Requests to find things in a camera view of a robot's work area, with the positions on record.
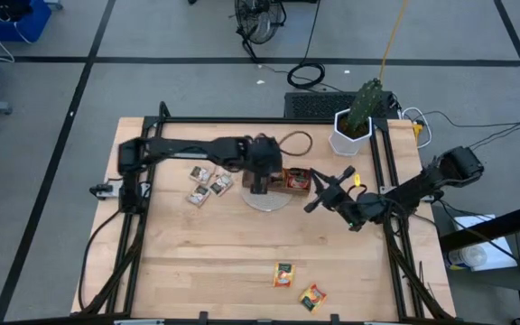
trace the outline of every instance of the green plant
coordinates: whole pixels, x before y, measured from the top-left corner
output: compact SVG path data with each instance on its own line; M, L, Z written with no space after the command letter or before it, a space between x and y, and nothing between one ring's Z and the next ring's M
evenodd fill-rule
M354 134L372 116L382 98L383 85L379 79L365 82L357 92L345 124L345 133Z

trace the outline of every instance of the wooden tabletop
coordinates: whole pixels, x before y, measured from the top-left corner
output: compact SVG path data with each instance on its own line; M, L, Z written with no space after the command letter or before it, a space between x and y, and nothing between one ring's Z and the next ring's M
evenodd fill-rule
M117 177L117 146L138 136L142 122L142 118L120 119L106 177ZM389 126L399 181L404 182L421 170L413 129L408 121L389 121ZM330 129L330 125L166 124L163 137L211 140L266 133L281 139L291 131L303 130L314 139L312 150L302 157L285 155L284 167L338 175L353 165L362 183L376 191L370 146L355 157L334 155L328 142ZM388 184L382 135L378 136ZM306 138L295 135L283 149L299 152L307 144ZM241 173L234 175L235 185L222 197L212 193L197 208L185 199L196 185L188 177L196 165L212 166L210 162L185 160L157 165L133 317L194 319L200 311L208 311L211 319L329 320L331 313L337 313L341 320L397 320L381 226L367 223L355 233L348 231L339 215L322 207L305 213L302 208L314 194L294 197L273 212L252 209L240 196ZM343 185L347 188L351 181ZM92 231L116 210L117 200L100 201ZM427 204L422 203L417 214L432 219ZM117 218L107 225L90 249L84 283L86 303L111 275L122 220ZM411 218L410 224L414 259L417 265L422 261L424 281L444 310L454 315L436 230L417 218ZM275 262L296 265L291 288L273 288ZM125 276L116 310L123 306L126 282ZM328 295L316 314L298 303L311 283ZM413 315L405 282L403 288L408 314ZM78 309L74 301L73 310Z

